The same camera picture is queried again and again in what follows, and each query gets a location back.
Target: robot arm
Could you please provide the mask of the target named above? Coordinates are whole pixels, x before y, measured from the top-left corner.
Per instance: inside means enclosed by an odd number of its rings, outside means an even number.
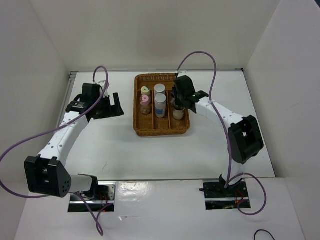
[[[95,176],[69,175],[65,169],[74,143],[91,119],[104,119],[124,114],[119,96],[114,93],[114,105],[110,103],[110,96],[105,95],[88,114],[68,125],[70,121],[88,110],[97,101],[100,94],[100,85],[83,84],[82,94],[68,105],[60,125],[67,126],[55,132],[50,142],[37,156],[27,157],[24,169],[30,192],[60,198],[65,197],[68,193],[83,192],[90,198],[106,190],[105,186],[98,185],[98,179]]]
[[[204,91],[196,92],[192,80],[188,77],[187,72],[180,72],[174,81],[175,104],[192,110],[196,114],[200,114],[214,123],[221,125],[220,118],[211,105],[209,95]],[[244,117],[230,111],[219,103],[214,102],[215,107],[219,111],[223,122],[228,129],[232,150],[232,165],[230,178],[241,174],[243,165],[251,157],[256,156],[264,147],[262,135],[258,126],[258,121],[253,116]],[[226,169],[220,176],[219,181],[225,184],[228,175]],[[229,183],[235,185],[241,180],[240,177],[235,178]]]

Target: white surface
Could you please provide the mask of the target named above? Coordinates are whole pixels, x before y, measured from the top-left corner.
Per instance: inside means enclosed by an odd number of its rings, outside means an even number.
[[[70,174],[89,174],[99,180],[172,180],[218,178],[228,164],[227,140],[220,126],[190,112],[184,135],[139,137],[133,129],[135,77],[146,72],[111,72],[109,94],[118,92],[124,115],[91,120],[75,142],[66,163]],[[208,91],[212,72],[190,72],[195,89]],[[92,73],[78,73],[71,99],[92,82]],[[105,74],[96,75],[97,81]],[[242,72],[218,72],[213,98],[244,116],[255,116]],[[163,149],[161,154],[154,154]],[[265,147],[245,165],[257,177],[274,177]]]
[[[27,200],[15,240],[250,240],[258,229],[276,240],[303,240],[285,180],[261,179],[268,200],[262,213],[244,216],[237,209],[206,210],[201,180],[119,182],[114,212],[102,213],[101,237],[88,212],[67,213],[69,198]],[[252,209],[258,210],[263,192],[247,180]],[[270,240],[259,234],[257,240]]]
[[[320,8],[282,0],[245,68],[274,169],[305,238],[319,239]]]
[[[0,155],[14,143],[53,128],[63,102],[68,73],[27,0],[0,1]],[[5,183],[23,181],[24,161],[44,147],[44,137],[11,151],[0,164]],[[26,200],[0,190],[0,233],[12,240]]]
[[[70,71],[243,68],[278,1],[30,0]]]
[[[25,183],[7,183],[8,188],[17,193],[28,195],[28,187]],[[15,238],[22,212],[26,204],[25,198],[8,194],[0,187],[0,233],[1,240]]]

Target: bottle cap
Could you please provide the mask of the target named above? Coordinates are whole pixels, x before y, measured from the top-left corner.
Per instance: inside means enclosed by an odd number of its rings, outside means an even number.
[[[162,103],[165,103],[165,102],[166,102],[167,97],[166,97],[166,95],[164,95],[164,94],[162,94],[162,93],[158,93],[157,95],[155,95],[154,100],[155,100],[157,103],[162,104]]]
[[[143,86],[141,88],[141,94],[149,96],[150,95],[150,88],[148,86]]]
[[[164,91],[166,91],[166,87],[165,87],[165,85],[159,83],[154,86],[154,91],[157,93],[163,93]]]
[[[142,106],[147,106],[147,105],[149,104],[149,102],[150,102],[149,96],[147,96],[147,95],[142,95],[142,96],[140,97],[140,104],[141,104]]]

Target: basket divider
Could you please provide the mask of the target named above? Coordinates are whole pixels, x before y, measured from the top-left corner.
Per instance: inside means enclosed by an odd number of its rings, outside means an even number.
[[[152,96],[152,130],[155,130],[155,91],[151,91],[151,96]]]
[[[169,90],[166,90],[165,93],[166,93],[166,106],[168,109],[168,123],[169,123],[169,129],[171,129]]]

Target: white tabletop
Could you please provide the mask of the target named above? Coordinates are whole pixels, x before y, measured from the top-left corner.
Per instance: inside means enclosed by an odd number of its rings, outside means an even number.
[[[228,164],[227,141],[221,126],[203,116],[190,111],[190,129],[183,135],[137,136],[133,129],[134,84],[137,75],[146,73],[150,72],[109,73],[108,93],[119,93],[124,115],[91,120],[69,154],[68,172],[94,175],[99,180],[218,178]],[[213,72],[195,71],[189,76],[197,91],[209,92]],[[70,99],[92,78],[92,72],[78,73]],[[105,80],[105,74],[99,72],[96,78]],[[256,117],[241,71],[218,72],[212,96],[233,112]],[[260,178],[275,176],[266,147],[245,168]]]
[[[276,240],[303,240],[286,181],[262,178],[265,209],[245,216],[237,209],[206,210],[201,180],[118,182],[114,212],[102,213],[101,237],[88,212],[68,213],[69,196],[26,201],[15,240],[252,240],[258,229]],[[264,195],[254,179],[246,180],[252,209]],[[257,240],[271,240],[259,233]]]

